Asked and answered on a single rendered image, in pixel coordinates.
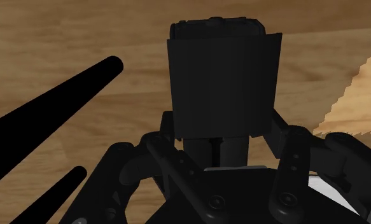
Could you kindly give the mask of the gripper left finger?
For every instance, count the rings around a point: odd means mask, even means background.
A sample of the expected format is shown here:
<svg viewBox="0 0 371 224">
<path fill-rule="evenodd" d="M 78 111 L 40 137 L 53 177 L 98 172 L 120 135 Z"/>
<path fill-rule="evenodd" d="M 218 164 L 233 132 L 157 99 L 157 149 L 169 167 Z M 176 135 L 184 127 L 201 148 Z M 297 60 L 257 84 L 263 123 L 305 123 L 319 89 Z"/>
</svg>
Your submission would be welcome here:
<svg viewBox="0 0 371 224">
<path fill-rule="evenodd" d="M 141 180 L 153 178 L 164 204 L 145 224 L 229 224 L 228 201 L 205 172 L 174 147 L 172 112 L 139 144 L 115 143 L 102 156 L 59 224 L 128 224 L 125 210 Z"/>
</svg>

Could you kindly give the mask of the thick black rod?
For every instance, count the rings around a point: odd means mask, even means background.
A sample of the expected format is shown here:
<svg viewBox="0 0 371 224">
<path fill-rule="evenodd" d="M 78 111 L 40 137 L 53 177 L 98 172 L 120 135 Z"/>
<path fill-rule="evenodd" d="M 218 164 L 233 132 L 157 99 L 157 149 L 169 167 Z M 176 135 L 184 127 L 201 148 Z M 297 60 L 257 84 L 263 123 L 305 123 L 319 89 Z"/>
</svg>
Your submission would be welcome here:
<svg viewBox="0 0 371 224">
<path fill-rule="evenodd" d="M 122 71 L 109 56 L 0 117 L 0 180 Z"/>
</svg>

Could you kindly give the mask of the black box-shaped device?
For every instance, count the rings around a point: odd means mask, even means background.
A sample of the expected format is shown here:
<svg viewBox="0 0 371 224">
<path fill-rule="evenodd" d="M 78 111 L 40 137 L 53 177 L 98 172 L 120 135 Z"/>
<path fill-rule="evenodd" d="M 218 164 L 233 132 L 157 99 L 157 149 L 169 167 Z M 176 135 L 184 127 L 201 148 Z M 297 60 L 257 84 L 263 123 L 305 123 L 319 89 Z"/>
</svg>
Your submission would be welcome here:
<svg viewBox="0 0 371 224">
<path fill-rule="evenodd" d="M 270 132 L 282 37 L 246 17 L 171 25 L 174 135 L 200 168 L 247 165 L 249 139 Z"/>
</svg>

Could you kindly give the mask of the thin black rod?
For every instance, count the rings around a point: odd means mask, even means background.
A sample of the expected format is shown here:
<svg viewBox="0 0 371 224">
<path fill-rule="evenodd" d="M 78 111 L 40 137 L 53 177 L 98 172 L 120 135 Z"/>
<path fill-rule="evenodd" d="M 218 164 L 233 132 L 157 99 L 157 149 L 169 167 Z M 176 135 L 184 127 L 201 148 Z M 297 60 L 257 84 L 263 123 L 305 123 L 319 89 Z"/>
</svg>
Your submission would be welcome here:
<svg viewBox="0 0 371 224">
<path fill-rule="evenodd" d="M 84 167 L 72 168 L 9 224 L 47 224 L 86 176 Z"/>
</svg>

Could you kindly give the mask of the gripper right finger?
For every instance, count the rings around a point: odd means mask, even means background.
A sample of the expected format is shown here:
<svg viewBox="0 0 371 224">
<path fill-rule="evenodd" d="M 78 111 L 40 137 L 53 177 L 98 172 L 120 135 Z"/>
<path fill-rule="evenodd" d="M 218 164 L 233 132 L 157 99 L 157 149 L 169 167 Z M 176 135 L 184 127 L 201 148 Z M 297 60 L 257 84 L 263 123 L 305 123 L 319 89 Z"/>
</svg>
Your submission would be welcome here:
<svg viewBox="0 0 371 224">
<path fill-rule="evenodd" d="M 271 132 L 264 135 L 279 159 L 269 208 L 283 224 L 306 220 L 309 173 L 316 172 L 366 221 L 371 221 L 371 148 L 350 134 L 332 132 L 324 138 L 305 127 L 288 125 L 272 112 Z"/>
</svg>

